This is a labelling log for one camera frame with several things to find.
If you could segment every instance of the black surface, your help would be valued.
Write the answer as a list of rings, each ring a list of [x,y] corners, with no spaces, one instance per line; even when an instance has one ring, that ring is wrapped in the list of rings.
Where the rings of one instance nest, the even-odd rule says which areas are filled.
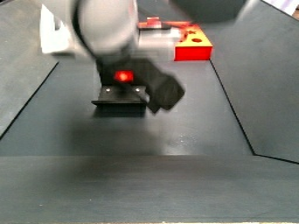
[[[170,111],[184,96],[184,88],[175,77],[160,68],[150,59],[125,59],[117,63],[100,67],[97,62],[97,70],[100,72],[101,85],[120,86],[131,95],[145,102],[147,107],[154,113],[160,109]],[[119,71],[129,71],[132,80],[128,83],[116,81]],[[148,100],[132,91],[131,85],[144,86]]]
[[[145,104],[140,97],[145,99],[145,87],[127,86],[129,90],[125,90],[119,86],[101,86],[99,97],[92,103],[99,104]]]
[[[262,157],[0,157],[0,221],[298,222],[299,166]]]
[[[0,137],[57,64],[41,54],[40,10],[32,0],[1,2]]]
[[[255,153],[299,161],[298,20],[256,1],[215,38],[212,63]]]
[[[170,1],[136,0],[139,9],[139,19],[145,21],[147,18],[159,17],[162,21],[186,21],[191,17],[183,10],[170,3]]]
[[[100,116],[96,66],[61,59],[0,143],[1,156],[248,155],[208,61],[170,62],[186,96],[170,113]]]
[[[247,0],[171,0],[196,23],[235,20]]]

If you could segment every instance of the black object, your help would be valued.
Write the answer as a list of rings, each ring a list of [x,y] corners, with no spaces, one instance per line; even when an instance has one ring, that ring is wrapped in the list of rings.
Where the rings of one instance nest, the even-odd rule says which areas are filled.
[[[256,1],[242,20],[222,28],[211,57],[255,153],[296,163],[298,36],[298,20]]]
[[[154,113],[156,113],[159,109],[171,110],[178,101],[183,98],[184,89],[180,83],[170,74],[164,73],[156,67],[150,59],[127,59],[109,66],[100,66],[99,64],[97,69],[103,85],[115,84],[127,86],[128,84],[119,83],[113,80],[113,74],[116,71],[124,70],[131,70],[133,72],[135,80],[131,85],[145,87],[145,93],[150,96],[147,107]]]
[[[247,0],[171,0],[190,16],[194,23],[223,23],[234,21]]]
[[[111,116],[121,116],[124,113],[137,113],[141,115],[145,112],[145,87],[133,86],[132,91],[127,91],[123,87],[104,86],[100,89],[96,101],[97,114],[108,113]]]

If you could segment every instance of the dark floor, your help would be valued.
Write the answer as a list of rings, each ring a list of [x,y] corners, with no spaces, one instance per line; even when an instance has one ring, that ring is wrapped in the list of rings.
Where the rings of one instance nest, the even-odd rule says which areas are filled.
[[[251,156],[211,63],[160,66],[174,111],[105,117],[93,66],[60,60],[0,142],[0,222],[299,221],[299,167]]]
[[[0,144],[1,156],[250,155],[208,61],[170,62],[187,93],[170,113],[104,117],[92,64],[63,59]]]

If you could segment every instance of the red block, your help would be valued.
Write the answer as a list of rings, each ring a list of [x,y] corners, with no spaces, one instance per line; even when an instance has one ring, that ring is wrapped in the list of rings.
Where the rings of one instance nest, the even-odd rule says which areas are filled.
[[[212,44],[196,24],[190,22],[164,22],[168,25],[179,27],[182,30],[182,39],[175,46],[175,61],[182,60],[210,60]],[[140,27],[147,27],[148,23],[140,23]]]

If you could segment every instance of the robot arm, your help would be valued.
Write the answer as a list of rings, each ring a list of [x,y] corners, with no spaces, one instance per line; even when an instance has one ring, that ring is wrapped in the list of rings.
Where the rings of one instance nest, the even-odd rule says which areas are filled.
[[[137,30],[136,0],[84,0],[80,7],[80,29],[96,55],[111,60],[121,57],[124,49],[135,58],[174,60],[175,43],[180,30]],[[41,0],[41,50],[44,53],[87,55],[72,27],[76,0]],[[55,18],[60,28],[55,27]]]
[[[132,94],[129,88],[143,86],[150,96],[150,102],[145,105],[152,112],[156,113],[159,109],[170,110],[182,99],[184,90],[176,79],[160,71],[150,58],[156,56],[156,53],[158,56],[164,56],[166,53],[168,54],[166,58],[174,60],[174,47],[180,39],[179,29],[172,28],[167,31],[152,29],[141,32],[137,29],[136,0],[81,0],[81,2],[41,0],[41,3],[44,12],[51,12],[61,21],[59,30],[61,28],[69,30],[73,41],[73,44],[68,45],[69,50],[77,54],[79,51],[88,49],[87,52],[96,60],[101,88],[116,87],[116,91],[121,92],[115,102],[121,103],[120,95],[124,101],[129,95],[133,99],[136,93]],[[47,20],[43,14],[41,12],[41,32],[44,32],[41,43],[47,44],[43,38],[47,38],[49,33],[44,29]],[[47,49],[48,53],[55,52],[45,45],[41,49]],[[135,80],[131,83],[119,83],[121,81],[113,79],[115,74],[124,70],[135,74]],[[108,95],[101,93],[95,104],[107,102],[107,97]]]

